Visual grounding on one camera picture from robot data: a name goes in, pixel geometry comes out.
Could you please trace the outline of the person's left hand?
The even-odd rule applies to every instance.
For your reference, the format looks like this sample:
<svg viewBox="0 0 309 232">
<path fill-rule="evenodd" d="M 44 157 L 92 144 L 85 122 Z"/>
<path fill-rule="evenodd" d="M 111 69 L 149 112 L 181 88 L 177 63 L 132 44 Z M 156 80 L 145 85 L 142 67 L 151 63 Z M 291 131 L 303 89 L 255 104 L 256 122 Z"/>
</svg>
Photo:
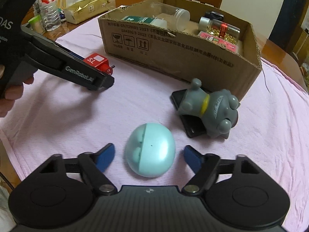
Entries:
<svg viewBox="0 0 309 232">
<path fill-rule="evenodd" d="M 21 85 L 12 85 L 8 87 L 1 98 L 1 117 L 5 117 L 7 113 L 12 109 L 16 100 L 23 96 L 24 84 L 33 84 L 34 76 L 32 75 L 28 79 L 24 80 Z"/>
</svg>

